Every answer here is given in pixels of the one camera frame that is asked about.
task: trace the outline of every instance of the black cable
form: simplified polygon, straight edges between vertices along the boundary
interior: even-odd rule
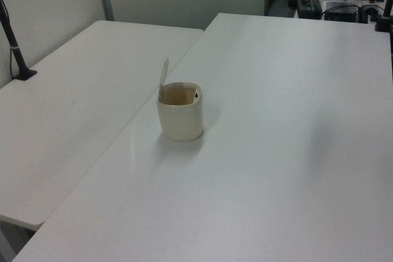
[[[367,8],[367,7],[377,7],[377,8],[379,8],[379,9],[381,9],[383,12],[385,11],[385,9],[384,8],[382,8],[382,7],[380,7],[380,6],[377,6],[377,5],[375,5],[375,4],[366,4],[366,5],[364,5],[363,7],[365,7],[365,8]]]
[[[360,7],[360,6],[357,6],[356,4],[348,4],[348,5],[342,5],[342,6],[335,6],[335,7],[331,7],[331,8],[329,8],[329,9],[325,10],[325,11],[322,13],[322,15],[325,15],[325,13],[331,12],[331,11],[333,11],[333,10],[343,9],[343,8],[345,8],[345,7],[356,7],[358,11],[361,9],[361,7]]]

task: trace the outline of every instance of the cardboard core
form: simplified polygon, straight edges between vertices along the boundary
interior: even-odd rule
[[[171,106],[192,104],[194,102],[195,90],[195,87],[181,85],[165,88],[162,103]]]

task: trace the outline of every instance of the black base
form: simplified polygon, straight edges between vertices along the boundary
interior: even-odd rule
[[[26,80],[30,79],[32,76],[34,76],[35,74],[37,74],[37,71],[29,70],[28,72],[24,73],[24,75],[22,75],[22,76],[16,75],[14,77],[14,79],[21,80],[21,81],[26,81]]]
[[[391,18],[383,18],[381,15],[378,15],[378,20],[375,24],[376,32],[385,32],[391,33],[392,31],[392,20]]]

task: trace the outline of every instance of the floor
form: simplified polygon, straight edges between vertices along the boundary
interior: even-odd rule
[[[34,231],[0,221],[0,262],[11,262]]]
[[[269,17],[287,18],[289,14],[288,0],[269,0]]]

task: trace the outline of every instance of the monitor arm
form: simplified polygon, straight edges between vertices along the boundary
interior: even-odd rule
[[[385,9],[383,15],[378,15],[378,19],[375,24],[375,31],[377,32],[387,32],[392,31],[392,12],[393,0],[386,0]]]

